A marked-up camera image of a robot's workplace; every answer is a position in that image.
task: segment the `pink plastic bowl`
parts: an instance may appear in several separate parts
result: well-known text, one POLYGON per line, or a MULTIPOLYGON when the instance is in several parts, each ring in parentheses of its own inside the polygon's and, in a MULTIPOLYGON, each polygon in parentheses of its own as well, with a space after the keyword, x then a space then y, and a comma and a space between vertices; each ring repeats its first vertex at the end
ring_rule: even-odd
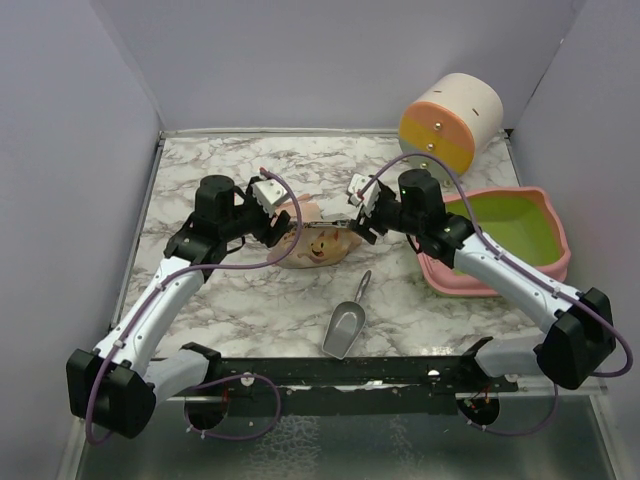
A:
MULTIPOLYGON (((552 241, 555 242, 555 246, 558 252, 557 259, 553 263, 546 265, 533 265, 542 273, 550 276, 551 278, 563 282, 567 277, 567 268, 569 266, 569 259, 571 258, 571 251, 567 243, 567 237, 560 223, 560 218, 556 214, 555 210, 551 206, 551 201, 547 193, 536 187, 513 187, 513 188, 485 188, 480 190, 474 190, 467 193, 467 197, 471 201, 471 205, 478 201, 483 202, 485 199, 491 197, 496 200, 496 207, 494 211, 499 211, 500 205, 505 205, 504 202, 510 202, 520 199, 526 199, 529 202, 525 202, 529 205, 529 208, 537 209, 544 218, 544 222, 548 224, 546 235, 551 236, 552 241)), ((444 198, 445 203, 450 204, 457 202, 459 207, 460 195, 450 195, 444 198)), ((483 222, 487 222, 486 214, 483 218, 483 212, 480 209, 474 208, 478 222, 484 230, 491 235, 494 240, 498 241, 507 250, 511 251, 513 245, 508 245, 503 242, 497 235, 491 232, 490 225, 483 225, 483 222)), ((442 264, 438 260, 434 260, 425 254, 418 255, 418 261, 422 267, 424 277, 436 291, 444 295, 452 296, 467 296, 467 297, 490 297, 498 296, 498 293, 481 283, 470 275, 456 273, 449 269, 446 265, 442 264)))

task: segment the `white marble surface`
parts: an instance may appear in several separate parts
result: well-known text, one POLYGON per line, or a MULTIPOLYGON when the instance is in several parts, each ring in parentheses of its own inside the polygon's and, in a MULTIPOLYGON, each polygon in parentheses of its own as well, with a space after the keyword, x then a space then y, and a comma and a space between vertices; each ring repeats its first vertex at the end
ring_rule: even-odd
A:
MULTIPOLYGON (((264 166, 280 173, 300 195, 310 193, 324 214, 353 213, 344 191, 354 171, 375 173, 400 153, 390 137, 246 136, 167 140, 140 238, 125 311, 155 272, 169 237, 193 207, 199 180, 223 174, 241 186, 264 166)), ((397 189, 406 164, 383 181, 397 189)), ((496 137, 463 177, 465 189, 515 186, 502 136, 496 137)), ((225 263, 263 261, 267 250, 249 242, 225 263)), ((350 356, 462 353, 483 336, 535 333, 532 322, 499 298, 445 298, 426 284, 404 236, 390 233, 375 246, 363 243, 338 265, 303 270, 270 267, 218 271, 178 315, 157 354, 187 342, 227 357, 321 356, 320 345, 334 307, 351 299, 367 270, 371 284, 362 301, 367 324, 350 356)))

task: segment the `white bracket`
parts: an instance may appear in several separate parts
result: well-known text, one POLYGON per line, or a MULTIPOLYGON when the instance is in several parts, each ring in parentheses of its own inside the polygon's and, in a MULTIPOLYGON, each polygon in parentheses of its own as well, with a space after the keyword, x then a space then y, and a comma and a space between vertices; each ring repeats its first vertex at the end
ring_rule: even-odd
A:
POLYGON ((373 208, 378 201, 378 196, 380 195, 380 186, 378 182, 374 182, 369 189, 362 194, 362 197, 358 195, 358 192, 362 190, 362 188, 369 182, 369 178, 364 175, 360 175, 356 173, 353 177, 351 177, 351 182, 349 182, 349 186, 347 187, 347 193, 349 194, 349 203, 356 207, 361 206, 362 211, 364 211, 367 217, 371 216, 371 212, 373 212, 373 208))
POLYGON ((276 214, 276 208, 289 198, 284 187, 275 180, 256 182, 252 185, 252 190, 253 196, 270 217, 273 217, 276 214))

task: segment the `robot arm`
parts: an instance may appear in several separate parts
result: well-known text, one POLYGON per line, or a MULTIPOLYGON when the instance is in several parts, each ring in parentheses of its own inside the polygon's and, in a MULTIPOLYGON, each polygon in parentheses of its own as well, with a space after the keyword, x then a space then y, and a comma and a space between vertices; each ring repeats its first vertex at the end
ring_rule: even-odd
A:
POLYGON ((76 350, 69 358, 67 383, 74 415, 86 418, 91 389, 107 360, 108 368, 98 378, 93 419, 127 438, 142 431, 155 405, 204 381, 215 353, 196 344, 185 345, 177 354, 150 365, 176 315, 212 271, 176 274, 195 265, 219 264, 237 250, 227 250, 227 244, 241 239, 244 245, 245 235, 274 246, 289 229, 286 212, 274 222, 276 207, 287 198, 273 180, 254 177, 242 192, 224 176, 202 179, 193 213, 167 243, 165 258, 131 311, 92 352, 76 350), (243 199, 242 204, 235 205, 236 195, 243 199))
POLYGON ((409 241, 414 237, 418 252, 479 279, 517 305, 542 331, 543 335, 522 339, 488 338, 472 347, 470 353, 484 374, 544 374, 564 388, 576 389, 613 351, 613 336, 567 300, 588 306, 612 324, 609 299, 602 292, 592 288, 581 293, 559 283, 484 234, 494 247, 490 250, 467 218, 446 212, 440 185, 426 170, 400 175, 400 201, 380 182, 360 196, 368 180, 355 175, 348 188, 350 202, 360 206, 350 227, 353 231, 369 243, 375 243, 374 232, 384 235, 388 230, 406 234, 409 241), (532 277, 550 288, 541 288, 532 277))

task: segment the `yellow stripe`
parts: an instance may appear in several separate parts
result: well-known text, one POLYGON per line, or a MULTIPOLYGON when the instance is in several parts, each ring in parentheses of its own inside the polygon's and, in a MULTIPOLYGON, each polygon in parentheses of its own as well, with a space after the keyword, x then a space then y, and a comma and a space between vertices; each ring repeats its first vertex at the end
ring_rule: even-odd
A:
POLYGON ((474 152, 469 152, 455 143, 438 136, 435 131, 427 129, 406 115, 400 121, 398 137, 413 145, 416 149, 426 152, 426 146, 433 143, 433 153, 459 175, 469 169, 474 152))

